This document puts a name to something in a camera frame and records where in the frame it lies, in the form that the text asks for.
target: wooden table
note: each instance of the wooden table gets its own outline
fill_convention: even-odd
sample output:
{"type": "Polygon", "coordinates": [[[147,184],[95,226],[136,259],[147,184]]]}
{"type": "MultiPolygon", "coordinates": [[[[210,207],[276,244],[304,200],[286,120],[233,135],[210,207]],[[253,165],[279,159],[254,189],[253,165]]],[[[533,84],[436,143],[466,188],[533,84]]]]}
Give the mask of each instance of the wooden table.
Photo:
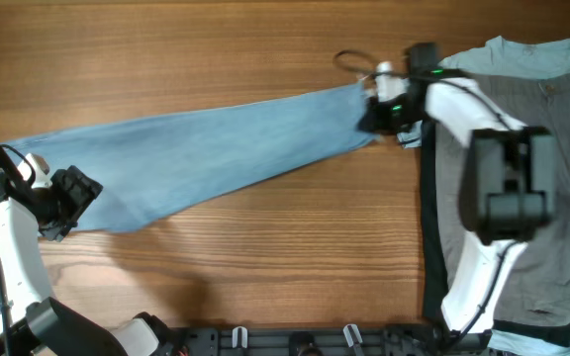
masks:
{"type": "MultiPolygon", "coordinates": [[[[497,35],[570,37],[570,2],[0,0],[0,141],[287,97],[353,81],[344,48],[401,62],[497,35]]],[[[41,242],[58,297],[103,326],[338,326],[420,320],[418,150],[301,168],[131,234],[41,242]]]]}

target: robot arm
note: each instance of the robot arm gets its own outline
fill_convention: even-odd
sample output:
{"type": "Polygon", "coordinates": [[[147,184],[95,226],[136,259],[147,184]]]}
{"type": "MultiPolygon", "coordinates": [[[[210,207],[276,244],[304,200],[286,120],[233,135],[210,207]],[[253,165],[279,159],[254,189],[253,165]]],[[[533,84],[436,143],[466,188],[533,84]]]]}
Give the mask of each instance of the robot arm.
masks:
{"type": "Polygon", "coordinates": [[[63,240],[102,186],[74,166],[51,178],[48,172],[32,154],[14,167],[0,145],[0,355],[28,355],[39,346],[58,355],[153,354],[170,332],[158,319],[143,314],[109,332],[54,298],[38,237],[63,240]]]}
{"type": "Polygon", "coordinates": [[[459,340],[492,328],[516,260],[534,230],[552,218],[554,142],[546,129],[503,112],[464,73],[438,68],[433,44],[417,44],[408,55],[408,86],[390,75],[390,63],[378,65],[387,74],[376,75],[378,102],[360,127],[395,134],[435,120],[467,149],[458,208],[468,231],[441,305],[451,338],[459,340]]]}

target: white clip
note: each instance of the white clip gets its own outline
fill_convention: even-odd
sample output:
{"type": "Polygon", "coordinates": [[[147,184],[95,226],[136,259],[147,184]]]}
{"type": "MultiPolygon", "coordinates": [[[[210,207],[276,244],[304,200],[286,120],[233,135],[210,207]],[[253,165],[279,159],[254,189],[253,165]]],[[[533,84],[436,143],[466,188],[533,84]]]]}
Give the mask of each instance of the white clip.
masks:
{"type": "MultiPolygon", "coordinates": [[[[377,64],[377,72],[390,72],[393,70],[393,65],[389,61],[383,61],[377,64]]],[[[392,100],[404,94],[406,88],[401,78],[392,77],[388,74],[381,74],[375,77],[375,84],[377,85],[377,100],[385,102],[392,100]]]]}
{"type": "Polygon", "coordinates": [[[233,348],[247,348],[247,329],[245,327],[237,326],[233,329],[233,348]]]}
{"type": "Polygon", "coordinates": [[[346,344],[353,349],[355,356],[364,356],[364,351],[362,351],[362,335],[357,325],[348,324],[344,327],[342,333],[344,333],[346,344]]]}

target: folded clothing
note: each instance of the folded clothing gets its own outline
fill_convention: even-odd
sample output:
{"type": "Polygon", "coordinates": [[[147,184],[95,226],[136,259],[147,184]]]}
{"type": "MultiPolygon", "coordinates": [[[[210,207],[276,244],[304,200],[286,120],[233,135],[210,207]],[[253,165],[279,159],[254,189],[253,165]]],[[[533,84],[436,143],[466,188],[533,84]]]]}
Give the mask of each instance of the folded clothing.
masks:
{"type": "MultiPolygon", "coordinates": [[[[547,80],[476,76],[503,110],[557,140],[556,214],[517,261],[498,301],[495,318],[538,326],[570,322],[570,74],[547,80]]],[[[448,284],[454,279],[464,228],[457,210],[462,147],[443,127],[436,131],[438,227],[448,284]]]]}
{"type": "Polygon", "coordinates": [[[360,85],[230,108],[76,128],[8,144],[104,186],[78,230],[134,231],[373,139],[360,85]]]}

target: denim fabric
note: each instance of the denim fabric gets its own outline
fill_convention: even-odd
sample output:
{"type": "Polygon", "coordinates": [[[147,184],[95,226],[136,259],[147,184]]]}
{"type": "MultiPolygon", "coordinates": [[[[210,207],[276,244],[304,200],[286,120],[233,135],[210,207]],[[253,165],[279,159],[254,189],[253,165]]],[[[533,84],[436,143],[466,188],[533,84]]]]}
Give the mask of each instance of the denim fabric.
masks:
{"type": "Polygon", "coordinates": [[[422,122],[418,121],[407,133],[397,133],[397,141],[403,148],[417,148],[422,146],[422,122]]]}
{"type": "Polygon", "coordinates": [[[197,203],[371,141],[360,85],[76,128],[8,144],[76,165],[105,189],[78,230],[134,231],[197,203]]]}

